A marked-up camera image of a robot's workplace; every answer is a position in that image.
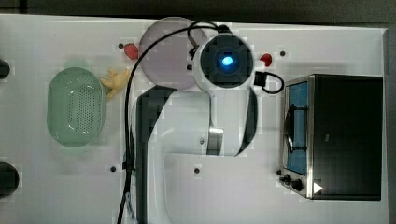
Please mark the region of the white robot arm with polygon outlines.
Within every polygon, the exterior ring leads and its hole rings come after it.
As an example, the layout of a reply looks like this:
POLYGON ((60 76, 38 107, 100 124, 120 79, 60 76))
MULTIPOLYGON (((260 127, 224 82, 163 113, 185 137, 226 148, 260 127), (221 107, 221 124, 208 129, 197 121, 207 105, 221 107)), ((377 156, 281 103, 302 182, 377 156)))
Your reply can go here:
POLYGON ((218 34, 198 47, 198 91, 156 85, 134 104, 135 215, 138 224, 173 224, 165 200, 165 156, 240 155, 258 122, 254 59, 240 37, 218 34))

